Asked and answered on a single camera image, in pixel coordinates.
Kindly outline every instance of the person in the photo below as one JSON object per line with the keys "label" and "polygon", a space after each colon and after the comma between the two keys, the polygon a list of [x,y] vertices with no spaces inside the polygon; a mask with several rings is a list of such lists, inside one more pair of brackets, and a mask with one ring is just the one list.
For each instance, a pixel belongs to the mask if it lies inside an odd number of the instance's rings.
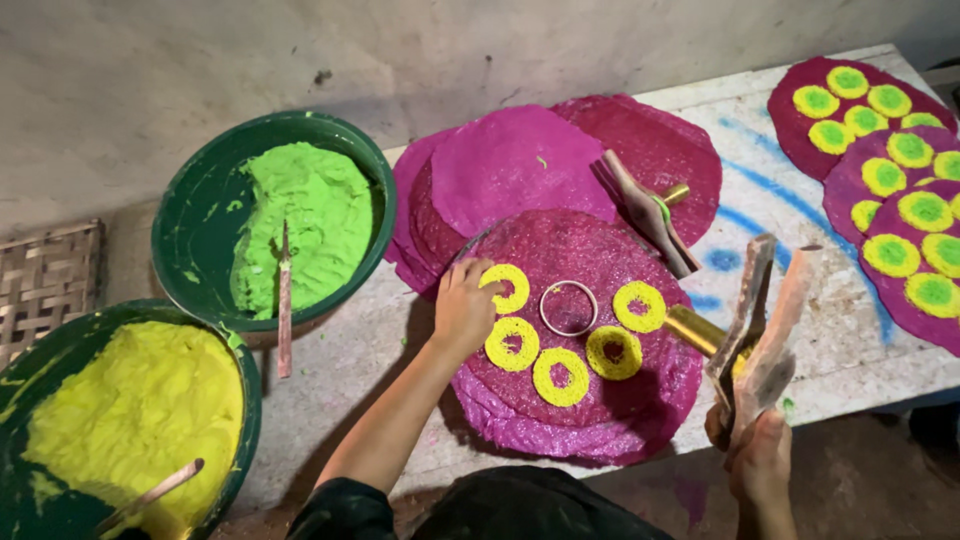
{"label": "person", "polygon": [[[496,316],[492,298],[503,291],[499,282],[479,287],[480,275],[491,266],[486,259],[466,258],[441,278],[432,336],[337,447],[288,538],[396,538],[387,494],[450,379],[490,335]],[[790,428],[782,416],[766,412],[744,440],[748,442],[728,459],[730,490],[739,502],[737,538],[796,538],[787,493]],[[670,536],[563,471],[519,466],[480,471],[455,481],[413,538]]]}

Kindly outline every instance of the table surface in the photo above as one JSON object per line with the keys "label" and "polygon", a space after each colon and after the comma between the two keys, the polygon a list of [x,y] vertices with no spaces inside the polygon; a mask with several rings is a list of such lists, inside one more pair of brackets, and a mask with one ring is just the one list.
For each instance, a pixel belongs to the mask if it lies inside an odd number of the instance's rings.
{"label": "table surface", "polygon": [[[872,64],[932,95],[892,45],[834,58]],[[824,215],[821,184],[780,151],[766,102],[785,71],[786,66],[776,67],[634,96],[707,130],[723,160],[720,209],[709,232],[691,248],[705,268],[681,286],[703,316],[725,328],[739,287],[739,261],[751,237],[769,231],[780,240],[772,291],[779,289],[793,249],[825,247],[794,344],[797,374],[785,392],[794,403],[786,411],[791,425],[960,385],[960,359],[890,320],[859,271],[855,248],[833,232]],[[402,151],[385,155],[393,164]],[[775,301],[772,294],[770,305]],[[356,294],[295,340],[291,379],[277,380],[273,363],[266,363],[275,351],[262,353],[266,377],[259,448],[230,514],[301,503],[336,444],[417,352],[431,327],[432,306],[411,293],[392,264],[381,261]],[[666,452],[708,446],[702,425],[712,402],[704,380]],[[579,478],[614,469],[499,450],[467,425],[448,389],[393,494],[417,493],[473,471],[519,463],[559,467]]]}

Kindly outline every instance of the concrete wall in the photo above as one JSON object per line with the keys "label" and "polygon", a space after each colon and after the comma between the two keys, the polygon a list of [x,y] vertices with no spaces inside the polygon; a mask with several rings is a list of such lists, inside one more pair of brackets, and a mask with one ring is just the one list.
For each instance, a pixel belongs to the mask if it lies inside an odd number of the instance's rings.
{"label": "concrete wall", "polygon": [[960,56],[958,23],[957,0],[8,0],[0,233],[155,198],[273,110],[390,147],[504,106],[881,42],[926,68]]}

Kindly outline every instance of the woven basket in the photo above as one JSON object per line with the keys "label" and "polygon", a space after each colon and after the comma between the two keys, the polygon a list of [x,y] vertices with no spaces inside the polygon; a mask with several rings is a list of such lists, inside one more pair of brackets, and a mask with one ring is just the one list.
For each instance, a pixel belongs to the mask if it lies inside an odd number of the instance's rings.
{"label": "woven basket", "polygon": [[0,369],[94,309],[102,236],[94,219],[0,244]]}

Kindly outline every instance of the blue paint mark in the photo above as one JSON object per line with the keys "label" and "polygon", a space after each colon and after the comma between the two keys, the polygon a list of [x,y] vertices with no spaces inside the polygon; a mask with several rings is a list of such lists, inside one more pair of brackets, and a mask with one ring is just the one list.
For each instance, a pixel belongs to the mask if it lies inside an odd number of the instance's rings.
{"label": "blue paint mark", "polygon": [[[777,184],[773,180],[761,175],[760,173],[744,167],[743,165],[739,165],[729,160],[721,159],[721,161],[723,162],[724,166],[727,166],[740,173],[750,182],[756,184],[766,191],[769,191],[770,193],[773,193],[777,197],[780,197],[786,204],[790,205],[803,214],[806,219],[813,222],[814,225],[819,227],[824,234],[829,236],[829,238],[840,247],[840,250],[843,251],[844,254],[853,262],[853,268],[860,273],[860,278],[862,278],[863,282],[867,285],[867,291],[870,292],[871,297],[874,299],[876,318],[880,323],[880,339],[884,344],[889,344],[893,339],[893,319],[890,318],[890,313],[888,313],[883,304],[880,303],[880,299],[876,294],[876,288],[874,287],[873,282],[867,278],[867,276],[863,273],[863,270],[860,268],[860,262],[858,260],[856,248],[853,247],[853,245],[843,236],[837,234],[827,220],[827,217],[817,211],[817,209],[812,207],[807,201],[802,199],[800,195],[794,193],[792,190],[783,185]],[[720,209],[717,210],[717,215],[720,215]]]}
{"label": "blue paint mark", "polygon": [[[717,208],[717,217],[722,217],[728,221],[733,221],[733,223],[739,225],[753,236],[767,232],[766,229],[761,227],[760,224],[754,221],[750,216],[724,205],[720,205],[720,207]],[[783,270],[786,270],[787,267],[790,266],[791,259],[793,259],[793,256],[790,254],[790,250],[786,249],[786,246],[783,245],[783,242],[777,241],[777,249],[774,252],[774,260],[777,261],[777,266]]]}
{"label": "blue paint mark", "polygon": [[720,118],[719,122],[720,122],[720,125],[723,126],[724,128],[727,128],[728,130],[733,130],[749,138],[753,144],[766,150],[770,154],[773,154],[774,156],[788,163],[791,163],[791,164],[793,163],[792,161],[790,161],[790,158],[788,158],[786,154],[783,153],[783,150],[780,148],[780,144],[776,142],[774,139],[770,138],[769,136],[764,135],[761,132],[758,132],[757,130],[748,128],[747,126],[743,125],[739,120],[734,120],[733,118]]}
{"label": "blue paint mark", "polygon": [[715,311],[723,305],[723,302],[712,294],[688,292],[686,296],[690,297],[690,303],[693,304],[694,311]]}
{"label": "blue paint mark", "polygon": [[707,252],[707,265],[718,272],[731,272],[743,264],[743,258],[734,250],[714,248]]}

